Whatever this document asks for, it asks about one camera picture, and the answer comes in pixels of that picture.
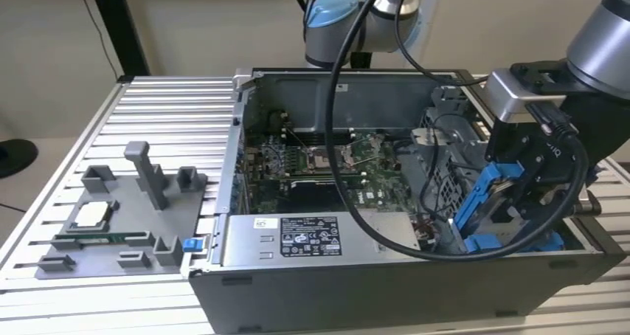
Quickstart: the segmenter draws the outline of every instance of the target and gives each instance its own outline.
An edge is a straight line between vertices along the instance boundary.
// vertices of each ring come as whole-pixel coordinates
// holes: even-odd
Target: small white component
[[[277,229],[277,218],[255,218],[253,229]]]
[[[88,202],[80,207],[74,223],[77,227],[93,227],[106,217],[109,204],[105,201]]]

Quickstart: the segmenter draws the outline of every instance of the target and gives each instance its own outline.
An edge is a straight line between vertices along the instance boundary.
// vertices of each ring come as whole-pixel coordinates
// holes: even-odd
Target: silver robot arm segment
[[[393,16],[399,0],[376,0],[352,45],[356,52],[393,52]],[[359,10],[357,0],[316,0],[307,19],[305,60],[311,66],[331,68],[343,39]],[[419,0],[404,0],[400,35],[407,39],[417,23]]]

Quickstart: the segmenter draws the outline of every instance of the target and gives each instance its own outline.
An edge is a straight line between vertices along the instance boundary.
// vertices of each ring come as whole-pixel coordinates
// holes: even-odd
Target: beige wall
[[[229,75],[247,66],[304,66],[295,0],[128,0],[156,74]],[[375,64],[400,67],[397,55]]]
[[[436,0],[417,58],[432,68],[472,72],[559,58],[598,1]],[[156,75],[229,75],[239,66],[304,64],[293,0],[128,3]],[[76,136],[113,86],[81,1],[0,0],[0,34],[0,135]],[[377,54],[373,66],[404,62],[397,54]]]
[[[80,0],[0,0],[5,131],[28,138],[80,133],[114,83],[97,39]]]
[[[485,73],[564,57],[600,0],[439,0],[421,62]]]

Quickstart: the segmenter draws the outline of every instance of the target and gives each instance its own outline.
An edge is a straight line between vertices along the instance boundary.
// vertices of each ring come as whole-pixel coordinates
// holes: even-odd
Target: blue plastic part
[[[461,230],[473,211],[489,197],[489,188],[497,179],[516,179],[523,174],[523,167],[517,163],[488,163],[473,183],[473,188],[455,215],[455,225]]]
[[[500,242],[493,234],[472,234],[463,240],[463,244],[468,252],[500,248]]]
[[[316,0],[308,18],[308,27],[325,27],[341,21],[357,8],[357,0]]]
[[[564,241],[558,233],[551,233],[550,238],[542,243],[535,243],[520,252],[556,252],[564,248]]]
[[[202,252],[204,251],[204,240],[196,238],[188,238],[184,240],[181,245],[184,252]]]

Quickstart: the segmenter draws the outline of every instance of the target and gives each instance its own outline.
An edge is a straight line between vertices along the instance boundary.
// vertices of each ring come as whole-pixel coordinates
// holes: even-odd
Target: metal case panel
[[[388,238],[409,248],[417,248],[405,213],[363,212],[368,223]],[[336,217],[339,224],[339,256],[301,256],[285,258],[280,225],[284,218]],[[259,220],[273,220],[276,228],[256,228]],[[405,255],[379,247],[376,241],[357,228],[349,213],[288,213],[277,215],[232,215],[227,223],[227,237],[221,265],[229,267],[275,268],[288,266],[331,266],[357,263],[385,263],[408,259]]]
[[[536,255],[212,272],[189,283],[218,334],[323,331],[527,315],[623,256]]]

